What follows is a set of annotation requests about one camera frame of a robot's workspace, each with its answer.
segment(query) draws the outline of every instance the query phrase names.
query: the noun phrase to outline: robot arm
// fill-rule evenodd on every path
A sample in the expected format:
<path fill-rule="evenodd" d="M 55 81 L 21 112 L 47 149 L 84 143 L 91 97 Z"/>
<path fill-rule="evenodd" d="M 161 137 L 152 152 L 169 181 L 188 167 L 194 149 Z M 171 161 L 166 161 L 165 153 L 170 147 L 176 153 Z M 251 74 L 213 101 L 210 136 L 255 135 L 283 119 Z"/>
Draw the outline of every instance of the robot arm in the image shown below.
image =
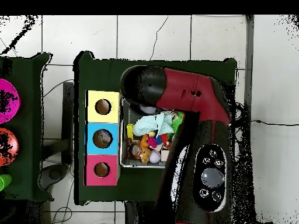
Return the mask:
<path fill-rule="evenodd" d="M 156 201 L 160 223 L 213 224 L 211 214 L 229 216 L 230 114 L 215 79 L 158 66 L 134 66 L 121 77 L 121 93 L 132 103 L 185 113 Z"/>

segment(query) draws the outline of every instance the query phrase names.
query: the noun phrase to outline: robot control button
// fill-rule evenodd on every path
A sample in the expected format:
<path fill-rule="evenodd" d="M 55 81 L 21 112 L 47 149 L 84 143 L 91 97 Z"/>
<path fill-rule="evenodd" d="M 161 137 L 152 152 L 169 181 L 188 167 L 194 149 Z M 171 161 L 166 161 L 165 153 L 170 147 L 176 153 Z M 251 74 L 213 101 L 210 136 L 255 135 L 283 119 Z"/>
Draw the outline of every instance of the robot control button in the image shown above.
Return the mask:
<path fill-rule="evenodd" d="M 201 181 L 205 186 L 217 188 L 224 182 L 224 176 L 217 169 L 208 168 L 201 174 Z"/>
<path fill-rule="evenodd" d="M 215 157 L 216 155 L 217 155 L 216 151 L 214 151 L 214 150 L 210 151 L 210 156 Z"/>
<path fill-rule="evenodd" d="M 215 202 L 219 202 L 221 199 L 221 195 L 218 191 L 213 191 L 212 198 Z"/>
<path fill-rule="evenodd" d="M 204 158 L 203 159 L 203 163 L 204 164 L 208 164 L 208 163 L 210 163 L 211 162 L 211 159 L 210 158 Z"/>
<path fill-rule="evenodd" d="M 216 165 L 217 167 L 221 167 L 221 166 L 223 166 L 223 164 L 224 164 L 224 162 L 222 162 L 222 161 L 220 161 L 220 160 L 216 160 L 216 161 L 215 161 L 215 165 Z"/>
<path fill-rule="evenodd" d="M 208 196 L 208 190 L 206 189 L 201 189 L 199 191 L 199 195 L 202 197 L 202 198 L 206 198 Z"/>

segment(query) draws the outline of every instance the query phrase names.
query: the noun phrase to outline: pink bowl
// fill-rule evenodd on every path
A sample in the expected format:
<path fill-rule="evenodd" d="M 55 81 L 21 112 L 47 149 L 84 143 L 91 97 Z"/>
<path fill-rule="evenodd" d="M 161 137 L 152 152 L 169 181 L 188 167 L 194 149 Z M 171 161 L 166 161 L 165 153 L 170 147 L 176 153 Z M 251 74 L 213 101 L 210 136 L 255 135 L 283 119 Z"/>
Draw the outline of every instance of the pink bowl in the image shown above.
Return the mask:
<path fill-rule="evenodd" d="M 20 97 L 14 86 L 0 79 L 0 124 L 11 120 L 20 108 Z"/>

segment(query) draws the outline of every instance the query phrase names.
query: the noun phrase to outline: green object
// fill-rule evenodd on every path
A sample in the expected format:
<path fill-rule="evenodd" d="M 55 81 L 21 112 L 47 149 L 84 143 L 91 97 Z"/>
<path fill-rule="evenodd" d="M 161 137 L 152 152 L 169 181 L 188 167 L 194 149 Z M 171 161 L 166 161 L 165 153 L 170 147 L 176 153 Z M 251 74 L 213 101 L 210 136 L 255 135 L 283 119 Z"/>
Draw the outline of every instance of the green object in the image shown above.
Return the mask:
<path fill-rule="evenodd" d="M 32 58 L 0 57 L 0 78 L 14 85 L 21 99 L 20 109 L 13 119 L 1 125 L 12 131 L 20 145 L 16 159 L 0 167 L 0 174 L 11 174 L 9 187 L 1 198 L 9 200 L 51 201 L 52 196 L 39 188 L 37 179 L 41 161 L 41 82 L 42 70 L 51 54 Z"/>
<path fill-rule="evenodd" d="M 75 85 L 78 85 L 79 99 L 79 174 L 75 181 L 75 192 L 80 203 L 84 201 L 155 201 L 162 178 L 162 169 L 136 169 L 122 167 L 117 186 L 84 186 L 84 132 L 85 132 L 85 92 L 86 90 L 120 91 L 120 77 L 129 67 L 134 65 L 157 65 L 181 69 L 214 77 L 225 86 L 228 97 L 234 100 L 235 72 L 237 62 L 233 58 L 219 61 L 128 61 L 121 59 L 93 59 L 89 51 L 81 52 L 75 60 Z"/>
<path fill-rule="evenodd" d="M 0 175 L 0 191 L 7 187 L 12 182 L 12 176 L 9 174 Z"/>
<path fill-rule="evenodd" d="M 167 137 L 170 140 L 178 131 L 180 124 L 183 122 L 184 114 L 181 111 L 177 111 L 176 114 L 178 115 L 171 124 L 171 128 L 173 129 L 174 133 L 167 133 Z"/>

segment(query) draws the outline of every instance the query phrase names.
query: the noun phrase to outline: white ball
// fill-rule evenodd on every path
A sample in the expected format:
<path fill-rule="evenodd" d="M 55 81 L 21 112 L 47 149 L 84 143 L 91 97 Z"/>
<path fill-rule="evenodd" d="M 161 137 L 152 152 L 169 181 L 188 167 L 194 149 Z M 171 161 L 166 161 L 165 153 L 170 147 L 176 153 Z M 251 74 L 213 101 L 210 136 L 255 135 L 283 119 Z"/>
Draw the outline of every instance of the white ball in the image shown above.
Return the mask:
<path fill-rule="evenodd" d="M 149 161 L 151 163 L 158 163 L 160 160 L 161 160 L 161 154 L 156 150 L 152 150 L 151 155 L 149 157 Z"/>

